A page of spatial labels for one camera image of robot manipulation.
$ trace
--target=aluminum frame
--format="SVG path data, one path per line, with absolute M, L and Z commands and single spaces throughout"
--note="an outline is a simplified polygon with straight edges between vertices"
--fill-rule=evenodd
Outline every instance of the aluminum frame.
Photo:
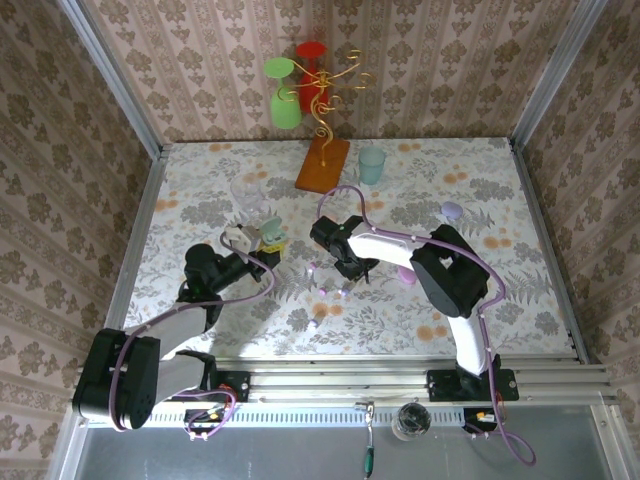
M 78 32 L 82 43 L 87 48 L 93 63 L 104 77 L 107 85 L 122 108 L 138 139 L 155 162 L 160 158 L 162 147 L 153 127 L 147 121 L 143 107 L 136 100 L 126 83 L 117 62 L 106 47 L 106 42 L 95 25 L 91 15 L 81 0 L 59 0 L 62 10 L 67 14 L 73 28 Z
M 540 204 L 538 203 L 538 198 L 536 197 L 533 183 L 531 182 L 531 177 L 529 176 L 529 171 L 527 170 L 527 166 L 525 165 L 522 150 L 517 143 L 512 143 L 511 151 L 516 163 L 518 175 L 520 175 L 522 190 L 524 191 L 524 196 L 527 199 L 527 205 L 529 205 L 529 211 L 531 212 L 531 216 L 533 217 L 533 225 L 536 229 L 536 233 L 538 234 L 538 238 L 540 239 L 540 247 L 549 268 L 551 284 L 553 285 L 553 289 L 556 292 L 558 304 L 560 305 L 560 308 L 562 309 L 562 312 L 564 314 L 564 322 L 571 334 L 578 359 L 583 363 L 589 363 L 590 360 L 589 354 L 587 352 L 587 347 L 585 346 L 584 340 L 582 339 L 580 327 L 578 326 L 578 321 L 573 312 L 573 307 L 571 306 L 569 292 L 567 291 L 566 284 L 564 283 L 564 279 L 562 278 L 558 259 L 553 251 L 551 237 L 549 236 L 549 232 L 547 231 L 547 228 L 545 226 L 544 215 L 542 214 L 542 209 L 540 208 Z
M 151 225 L 153 210 L 164 179 L 164 171 L 170 148 L 162 150 L 158 161 L 151 165 L 147 183 L 140 200 L 136 220 L 131 230 L 129 245 L 122 261 L 116 288 L 111 298 L 105 328 L 120 329 L 124 325 L 129 308 L 129 300 L 133 293 L 138 267 L 142 259 L 147 232 Z M 67 412 L 60 427 L 60 435 L 47 471 L 47 479 L 73 478 L 78 468 L 82 447 L 84 445 L 87 421 L 67 407 Z
M 580 53 L 607 0 L 581 0 L 549 59 L 511 138 L 524 147 Z

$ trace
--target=wall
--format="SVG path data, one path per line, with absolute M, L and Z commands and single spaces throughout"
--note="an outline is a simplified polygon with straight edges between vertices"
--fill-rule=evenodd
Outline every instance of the wall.
M 84 0 L 164 142 L 309 137 L 271 125 L 266 60 L 315 39 L 358 47 L 374 89 L 345 94 L 343 137 L 508 136 L 575 0 Z
M 582 334 L 640 453 L 640 3 L 612 0 L 527 145 Z
M 55 2 L 0 2 L 0 478 L 44 476 L 149 158 Z

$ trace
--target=table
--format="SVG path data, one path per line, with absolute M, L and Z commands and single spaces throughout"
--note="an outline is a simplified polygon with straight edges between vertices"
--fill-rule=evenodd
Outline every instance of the table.
M 387 153 L 380 182 L 360 186 L 371 221 L 430 232 L 445 221 L 441 204 L 458 203 L 464 214 L 451 224 L 507 284 L 507 301 L 487 315 L 497 351 L 574 356 L 507 139 L 353 140 L 341 183 L 357 185 L 357 153 L 370 144 Z M 191 245 L 211 243 L 226 255 L 218 242 L 224 226 L 256 220 L 239 210 L 229 192 L 232 178 L 253 173 L 267 197 L 263 217 L 279 215 L 289 235 L 276 268 L 278 284 L 256 303 L 225 307 L 212 330 L 182 348 L 218 357 L 455 355 L 447 319 L 431 307 L 419 283 L 407 286 L 398 279 L 395 266 L 381 264 L 371 272 L 370 285 L 359 283 L 346 298 L 338 294 L 345 280 L 331 256 L 309 238 L 321 196 L 294 188 L 308 146 L 308 141 L 174 145 L 126 326 L 149 320 L 175 301 Z M 337 194 L 323 213 L 342 222 L 359 213 L 357 197 Z M 318 268 L 310 273 L 312 261 Z M 321 287 L 328 290 L 325 297 Z M 259 288 L 247 277 L 222 296 L 244 297 Z M 491 281 L 489 295 L 495 290 Z M 319 321 L 315 330 L 309 328 L 312 318 Z

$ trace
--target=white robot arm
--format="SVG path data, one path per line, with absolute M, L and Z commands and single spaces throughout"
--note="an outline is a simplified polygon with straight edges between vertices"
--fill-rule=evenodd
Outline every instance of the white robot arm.
M 143 325 L 96 334 L 72 400 L 80 415 L 101 421 L 111 418 L 116 428 L 136 429 L 157 403 L 184 390 L 211 390 L 225 384 L 236 387 L 238 400 L 248 394 L 248 389 L 240 388 L 248 383 L 248 372 L 218 371 L 215 358 L 203 352 L 169 355 L 211 329 L 223 304 L 249 300 L 225 302 L 219 292 L 247 274 L 259 281 L 280 262 L 278 251 L 257 249 L 260 234 L 252 227 L 227 228 L 225 236 L 231 242 L 226 246 L 234 252 L 226 257 L 207 244 L 187 251 L 186 280 L 170 309 Z
M 429 300 L 449 319 L 458 366 L 475 376 L 489 368 L 480 324 L 472 315 L 477 301 L 487 293 L 488 274 L 475 263 L 454 251 L 425 245 L 411 235 L 401 239 L 379 233 L 358 216 L 343 225 L 321 217 L 311 237 L 338 259 L 336 268 L 349 280 L 368 277 L 379 261 L 413 270 Z M 441 225 L 433 238 L 474 253 L 449 225 Z M 446 267 L 443 259 L 451 264 Z

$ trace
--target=clear glass cup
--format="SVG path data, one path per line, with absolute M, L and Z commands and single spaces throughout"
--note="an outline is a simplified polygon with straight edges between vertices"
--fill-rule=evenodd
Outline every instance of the clear glass cup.
M 238 175 L 231 180 L 231 195 L 240 208 L 252 214 L 262 209 L 264 195 L 260 189 L 260 179 L 255 173 Z

